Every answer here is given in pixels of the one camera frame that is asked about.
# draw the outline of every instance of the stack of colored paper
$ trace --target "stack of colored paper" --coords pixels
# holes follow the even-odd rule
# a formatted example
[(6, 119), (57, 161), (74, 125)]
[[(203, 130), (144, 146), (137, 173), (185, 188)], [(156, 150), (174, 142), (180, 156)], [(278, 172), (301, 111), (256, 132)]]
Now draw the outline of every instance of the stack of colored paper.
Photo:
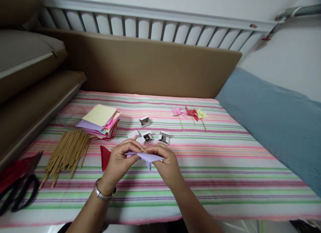
[(92, 139), (110, 141), (116, 135), (119, 116), (116, 108), (97, 104), (76, 127), (83, 128)]

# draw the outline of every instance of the finger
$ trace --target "finger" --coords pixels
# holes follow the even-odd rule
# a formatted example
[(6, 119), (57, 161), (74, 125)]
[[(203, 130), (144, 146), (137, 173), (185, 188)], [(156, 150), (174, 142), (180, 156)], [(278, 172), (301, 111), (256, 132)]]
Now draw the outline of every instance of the finger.
[(125, 159), (125, 162), (126, 162), (126, 164), (127, 164), (127, 167), (128, 168), (130, 168), (134, 163), (136, 163), (137, 162), (137, 160), (139, 160), (140, 159), (140, 157), (138, 156), (138, 155), (133, 155), (133, 156), (131, 156), (131, 157), (129, 157), (129, 158), (127, 158), (127, 159)]
[(158, 161), (152, 162), (152, 164), (156, 167), (157, 171), (159, 171), (164, 163), (162, 161), (158, 160)]
[(127, 140), (125, 140), (124, 142), (122, 142), (120, 144), (125, 144), (125, 143), (128, 143), (128, 142), (131, 142), (131, 143), (135, 144), (138, 148), (140, 148), (140, 149), (143, 148), (143, 146), (140, 143), (138, 143), (137, 141), (135, 141), (134, 138), (133, 139), (127, 139)]
[(170, 151), (161, 147), (160, 145), (152, 146), (146, 149), (147, 152), (154, 152), (162, 156), (163, 158), (168, 158), (170, 156)]
[(164, 144), (162, 144), (162, 143), (158, 143), (158, 144), (156, 144), (156, 145), (159, 145), (159, 146), (162, 146), (162, 147), (165, 148), (165, 149), (168, 149), (167, 146), (164, 145)]
[(135, 153), (141, 153), (141, 149), (138, 148), (134, 143), (127, 142), (125, 144), (120, 145), (120, 152), (122, 154), (127, 153), (128, 151), (134, 151)]

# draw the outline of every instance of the small white box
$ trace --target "small white box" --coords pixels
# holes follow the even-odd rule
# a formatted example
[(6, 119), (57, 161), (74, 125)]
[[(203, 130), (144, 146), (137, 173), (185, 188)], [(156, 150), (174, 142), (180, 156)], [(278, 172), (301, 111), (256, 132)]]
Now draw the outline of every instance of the small white box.
[(145, 127), (147, 127), (147, 126), (150, 125), (150, 119), (149, 119), (149, 117), (141, 118), (141, 119), (139, 119), (139, 121), (140, 121), (140, 126), (141, 126), (141, 128), (145, 128)]
[(140, 133), (137, 130), (135, 130), (134, 132), (131, 132), (127, 136), (128, 136), (128, 138), (133, 138), (133, 137), (135, 137), (135, 135), (137, 135), (137, 138), (140, 138)]
[(171, 137), (170, 133), (165, 131), (160, 131), (157, 141), (167, 146), (170, 144), (170, 137)]
[(147, 132), (141, 134), (140, 140), (143, 145), (149, 144), (154, 141), (154, 139), (150, 133), (151, 133), (151, 131), (147, 131)]

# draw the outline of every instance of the white wall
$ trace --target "white wall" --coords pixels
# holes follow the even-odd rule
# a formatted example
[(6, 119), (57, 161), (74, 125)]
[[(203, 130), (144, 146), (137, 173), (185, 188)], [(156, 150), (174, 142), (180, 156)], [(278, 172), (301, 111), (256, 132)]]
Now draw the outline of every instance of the white wall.
[(289, 3), (297, 0), (96, 0), (100, 2), (166, 9), (250, 20), (273, 20)]
[[(299, 0), (294, 6), (321, 0)], [(240, 66), (258, 77), (321, 102), (321, 16), (289, 19)]]

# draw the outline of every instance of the hand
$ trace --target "hand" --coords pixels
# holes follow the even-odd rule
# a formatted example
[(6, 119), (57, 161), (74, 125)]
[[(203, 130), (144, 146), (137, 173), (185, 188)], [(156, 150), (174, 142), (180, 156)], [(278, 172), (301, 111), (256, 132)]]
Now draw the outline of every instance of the hand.
[(124, 177), (129, 168), (140, 159), (136, 154), (129, 158), (125, 155), (130, 150), (136, 153), (142, 152), (143, 146), (135, 141), (136, 139), (137, 135), (112, 149), (108, 166), (98, 184), (98, 189), (103, 195), (111, 195), (116, 184)]
[(180, 167), (178, 166), (176, 155), (173, 151), (161, 143), (147, 148), (146, 151), (160, 155), (164, 158), (163, 161), (158, 160), (153, 162), (153, 164), (164, 180), (165, 184), (172, 191), (186, 186), (185, 180), (180, 171)]

